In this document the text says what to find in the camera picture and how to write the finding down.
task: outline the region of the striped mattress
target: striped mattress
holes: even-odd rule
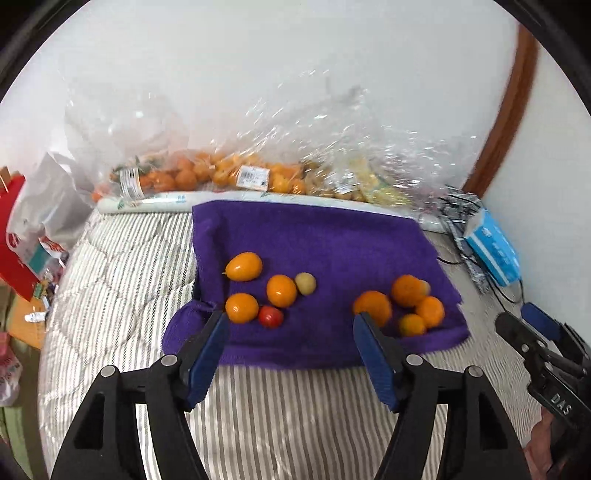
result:
[[[163,353],[174,312],[190,300],[196,270],[189,213],[95,212],[71,257],[47,323],[38,410],[49,473],[70,422],[101,367],[145,368]],[[453,260],[449,240],[426,234]],[[463,297],[472,336],[426,358],[462,371],[480,365],[522,442],[540,408],[526,392],[521,358],[494,332],[500,306],[481,296],[464,267],[444,265]],[[138,428],[148,479],[158,479],[145,406]],[[374,477],[396,423],[365,369],[270,371],[220,367],[204,402],[187,415],[212,480]],[[438,407],[423,477],[435,479],[445,432]]]

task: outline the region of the plastic bag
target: plastic bag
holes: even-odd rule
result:
[[[91,188],[79,166],[56,153],[46,154],[27,178],[6,235],[13,239],[9,248],[37,278],[48,270],[54,277],[61,270],[59,261],[74,247],[92,213]]]
[[[176,189],[168,153],[186,148],[188,134],[166,97],[147,87],[130,91],[90,80],[73,82],[69,95],[68,149],[93,183],[94,201]],[[140,184],[149,173],[157,178]]]
[[[297,89],[314,92],[322,83],[326,91],[317,102],[294,105],[285,92],[277,94],[279,101],[259,101],[247,114],[252,129],[220,149],[238,159],[255,155],[269,169],[269,190],[277,193],[429,209],[447,193],[448,184],[463,182],[478,154],[475,137],[434,142],[382,126],[368,106],[367,92],[357,86],[333,94],[327,71],[302,74],[288,90],[294,98],[305,98]],[[303,169],[290,177],[277,163]],[[238,160],[230,163],[230,180],[222,176],[218,185],[236,186],[232,175],[240,166]]]
[[[364,94],[353,87],[292,108],[260,101],[247,113],[252,129],[218,147],[227,156],[215,165],[214,184],[364,201],[349,165],[370,139],[373,121]],[[258,182],[265,177],[267,184]]]
[[[432,209],[448,185],[463,185],[478,155],[476,140],[423,140],[417,132],[386,127],[383,145],[356,168],[360,188],[370,203]]]
[[[7,333],[0,333],[0,407],[14,404],[20,390],[22,364],[10,348],[9,339]]]

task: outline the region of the red bag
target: red bag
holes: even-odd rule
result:
[[[18,243],[15,235],[7,235],[6,226],[12,207],[17,200],[18,192],[25,183],[25,177],[16,176],[6,185],[8,191],[0,189],[0,277],[9,284],[24,299],[31,300],[37,277],[21,262],[18,255],[8,247],[8,242],[13,246]]]

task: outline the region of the tissue box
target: tissue box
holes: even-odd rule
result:
[[[488,210],[470,217],[464,239],[501,287],[521,278],[517,253]]]

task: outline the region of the small tomato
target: small tomato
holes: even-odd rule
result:
[[[277,328],[283,323],[283,312],[275,307],[265,305],[259,310],[258,319],[263,327]]]

